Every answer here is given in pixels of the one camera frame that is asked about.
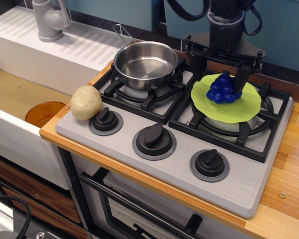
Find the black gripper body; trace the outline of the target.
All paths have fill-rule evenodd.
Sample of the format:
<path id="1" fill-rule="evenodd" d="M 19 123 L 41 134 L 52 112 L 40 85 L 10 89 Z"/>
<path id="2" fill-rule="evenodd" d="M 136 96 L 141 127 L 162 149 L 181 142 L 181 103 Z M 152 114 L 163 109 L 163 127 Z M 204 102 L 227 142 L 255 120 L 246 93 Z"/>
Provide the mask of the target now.
<path id="1" fill-rule="evenodd" d="M 254 74 L 262 69 L 266 53 L 250 43 L 245 37 L 245 15 L 209 14 L 209 32 L 188 33 L 186 53 L 203 53 L 207 60 L 229 65 L 238 69 L 243 63 L 253 64 Z"/>

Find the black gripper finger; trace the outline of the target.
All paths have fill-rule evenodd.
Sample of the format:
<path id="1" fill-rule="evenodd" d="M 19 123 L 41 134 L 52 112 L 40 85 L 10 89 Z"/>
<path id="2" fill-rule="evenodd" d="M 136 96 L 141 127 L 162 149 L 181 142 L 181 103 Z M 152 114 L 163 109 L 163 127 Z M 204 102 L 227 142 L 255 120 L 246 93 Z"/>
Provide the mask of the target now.
<path id="1" fill-rule="evenodd" d="M 207 71 L 207 58 L 203 53 L 190 52 L 190 66 L 195 81 L 200 81 Z"/>
<path id="2" fill-rule="evenodd" d="M 254 66 L 251 63 L 243 63 L 238 67 L 237 73 L 235 75 L 235 84 L 234 84 L 234 92 L 239 93 L 242 92 L 245 87 L 250 75 L 254 73 Z"/>

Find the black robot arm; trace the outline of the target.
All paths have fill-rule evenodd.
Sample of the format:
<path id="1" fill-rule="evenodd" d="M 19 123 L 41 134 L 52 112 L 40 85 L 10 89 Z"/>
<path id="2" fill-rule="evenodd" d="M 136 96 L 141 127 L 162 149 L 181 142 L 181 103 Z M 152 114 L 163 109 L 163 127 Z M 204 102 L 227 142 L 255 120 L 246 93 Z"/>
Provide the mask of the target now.
<path id="1" fill-rule="evenodd" d="M 252 0 L 205 0 L 202 12 L 198 15 L 188 13 L 177 1 L 168 4 L 173 11 L 187 21 L 196 21 L 207 17 L 209 32 L 187 33 L 185 53 L 188 55 L 195 78 L 206 72 L 207 62 L 213 61 L 237 68 L 234 92 L 241 92 L 249 76 L 262 68 L 262 59 L 266 53 L 245 39 L 245 35 L 254 36 L 260 32 L 259 24 L 253 32 L 245 26 L 245 15 L 251 11 L 259 22 L 262 18 Z"/>

